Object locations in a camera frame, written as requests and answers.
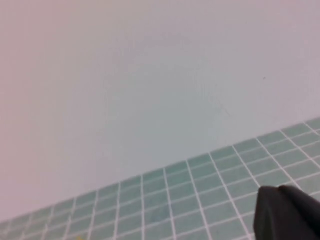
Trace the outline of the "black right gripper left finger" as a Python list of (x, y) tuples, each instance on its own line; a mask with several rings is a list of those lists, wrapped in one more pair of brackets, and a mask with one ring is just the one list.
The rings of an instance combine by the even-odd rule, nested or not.
[(253, 230), (257, 240), (318, 240), (320, 220), (307, 220), (279, 187), (262, 186)]

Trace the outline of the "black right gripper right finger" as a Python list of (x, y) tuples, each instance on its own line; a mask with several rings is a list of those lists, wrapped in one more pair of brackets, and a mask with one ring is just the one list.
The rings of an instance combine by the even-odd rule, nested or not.
[(282, 185), (278, 188), (307, 220), (320, 219), (320, 202), (297, 187)]

